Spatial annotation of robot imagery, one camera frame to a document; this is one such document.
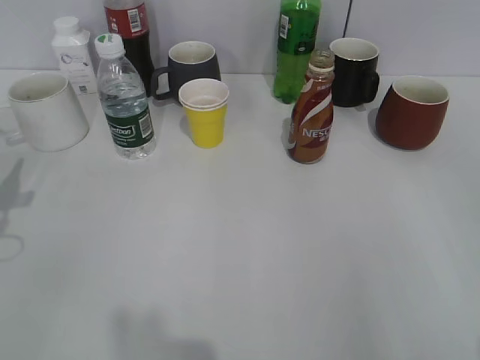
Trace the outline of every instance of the bottle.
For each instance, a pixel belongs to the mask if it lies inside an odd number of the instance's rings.
[[[90,32],[79,26],[73,16],[61,17],[53,22],[55,37],[52,47],[61,72],[68,78],[77,95],[97,92],[95,72],[89,54]]]
[[[154,66],[150,56],[150,30],[144,0],[103,0],[109,32],[119,34],[127,58],[136,68],[150,96]]]
[[[320,0],[282,0],[278,26],[277,76],[274,96],[294,103],[304,85],[310,54],[315,48]]]
[[[95,47],[98,93],[115,149],[126,159],[145,158],[155,150],[155,135],[140,75],[125,57],[120,35],[101,35]]]
[[[302,164],[322,160],[327,151],[333,122],[334,61],[335,55],[330,50],[313,51],[306,83],[293,108],[288,152]]]

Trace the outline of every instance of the mug handle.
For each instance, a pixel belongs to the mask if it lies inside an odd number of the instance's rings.
[[[6,103],[0,104],[0,109],[11,109],[10,105]],[[0,137],[5,138],[5,143],[8,146],[15,146],[25,142],[25,138],[23,137],[22,131],[4,131],[0,129]]]
[[[157,90],[158,90],[158,77],[161,75],[161,74],[169,74],[173,72],[173,69],[171,67],[161,67],[160,69],[157,69],[153,72],[153,74],[151,75],[151,86],[150,86],[150,92],[151,92],[151,96],[153,96],[155,99],[157,100],[166,100],[166,99],[169,99],[171,98],[173,95],[172,95],[172,92],[169,90],[167,92],[164,92],[163,94],[157,94]]]
[[[365,103],[371,103],[375,100],[380,84],[380,76],[376,71],[368,71],[363,77],[363,96]]]

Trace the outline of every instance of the white bottle cap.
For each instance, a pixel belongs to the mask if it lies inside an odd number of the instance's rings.
[[[73,16],[59,17],[53,22],[58,35],[71,36],[75,35],[79,30],[79,20]]]
[[[95,39],[95,49],[103,59],[114,59],[125,54],[122,37],[118,34],[103,34]]]

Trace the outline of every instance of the red bottle label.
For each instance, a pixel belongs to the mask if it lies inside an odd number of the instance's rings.
[[[145,4],[124,10],[113,10],[105,7],[105,14],[109,31],[113,34],[119,34],[122,38],[133,39],[149,30]]]
[[[326,153],[333,123],[332,83],[306,76],[307,83],[293,109],[289,153],[300,163],[320,160]]]

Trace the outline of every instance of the brown coffee bottle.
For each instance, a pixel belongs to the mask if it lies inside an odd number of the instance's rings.
[[[322,160],[327,150],[333,122],[334,61],[335,55],[330,50],[312,52],[306,83],[293,108],[288,152],[302,164]]]

